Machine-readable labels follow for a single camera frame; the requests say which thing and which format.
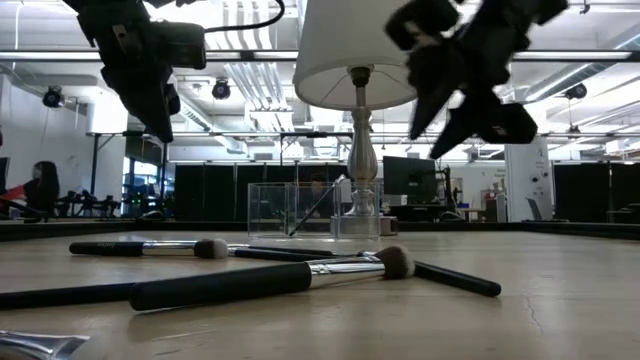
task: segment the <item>black brush handle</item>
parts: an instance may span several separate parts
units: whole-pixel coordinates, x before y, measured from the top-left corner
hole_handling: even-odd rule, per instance
[[[324,256],[325,259],[336,257],[336,254],[330,250],[315,250],[315,249],[298,249],[298,248],[280,248],[280,247],[271,247],[271,246],[253,246],[250,245],[249,249],[257,249],[257,250],[271,250],[271,251],[282,251],[288,252],[291,254],[307,254],[307,255],[320,255]]]
[[[100,256],[142,256],[141,241],[112,241],[112,242],[76,242],[69,245],[69,252],[79,255]]]
[[[29,290],[0,294],[0,309],[28,309],[48,306],[125,301],[134,283]]]
[[[233,256],[247,259],[261,259],[273,261],[301,262],[309,260],[324,260],[329,258],[326,255],[314,255],[305,253],[292,253],[287,251],[262,250],[251,248],[239,248],[234,251]]]
[[[309,265],[295,263],[142,282],[133,286],[129,304],[155,310],[294,293],[310,285]]]
[[[419,278],[457,287],[484,296],[494,297],[500,295],[500,292],[502,292],[502,287],[496,282],[419,261],[415,263],[415,276]]]

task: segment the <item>woman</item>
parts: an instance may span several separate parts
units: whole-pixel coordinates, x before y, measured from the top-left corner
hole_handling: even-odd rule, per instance
[[[10,189],[2,197],[7,200],[25,200],[27,207],[53,214],[60,193],[56,165],[51,161],[40,161],[33,166],[32,177],[33,180]]]

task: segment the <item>security camera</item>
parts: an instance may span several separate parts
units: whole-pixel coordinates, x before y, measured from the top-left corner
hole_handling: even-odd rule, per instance
[[[564,96],[569,99],[583,99],[587,96],[587,87],[584,84],[580,83],[571,89],[565,91]]]
[[[64,96],[60,86],[49,86],[49,90],[42,97],[44,106],[52,109],[59,109],[64,106]]]
[[[211,95],[215,99],[224,100],[228,99],[231,95],[231,89],[229,89],[229,79],[220,77],[216,79],[216,84],[213,86],[213,91],[211,91]]]

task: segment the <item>table surface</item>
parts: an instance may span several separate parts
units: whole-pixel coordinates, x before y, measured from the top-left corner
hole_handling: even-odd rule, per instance
[[[73,241],[246,234],[144,232],[0,243],[2,290],[180,277],[245,259],[71,256]],[[96,359],[637,359],[640,244],[510,232],[404,233],[416,260],[502,284],[484,298],[422,279],[372,280],[237,303],[136,313],[128,303],[0,312],[0,329],[90,335]],[[334,250],[376,244],[296,240]]]

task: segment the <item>black curtain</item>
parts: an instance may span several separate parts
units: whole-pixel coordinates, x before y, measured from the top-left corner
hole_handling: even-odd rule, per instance
[[[640,164],[611,164],[613,210],[640,203]]]
[[[267,167],[267,182],[270,183],[284,183],[296,181],[296,167],[295,166],[268,166]]]
[[[349,177],[346,165],[329,165],[327,170],[329,173],[329,176],[327,178],[328,182],[336,181],[340,177],[340,175]]]
[[[235,182],[233,165],[207,165],[204,167],[204,221],[233,221]]]
[[[329,181],[326,179],[327,167],[325,165],[300,165],[298,168],[299,179],[301,183],[308,183],[313,180],[314,177],[321,177],[323,181]]]
[[[179,221],[202,221],[204,166],[178,165],[175,180],[175,214]]]
[[[238,166],[238,197],[235,221],[247,221],[249,184],[264,183],[264,165],[240,165]]]
[[[608,164],[554,165],[555,217],[572,222],[607,222]]]

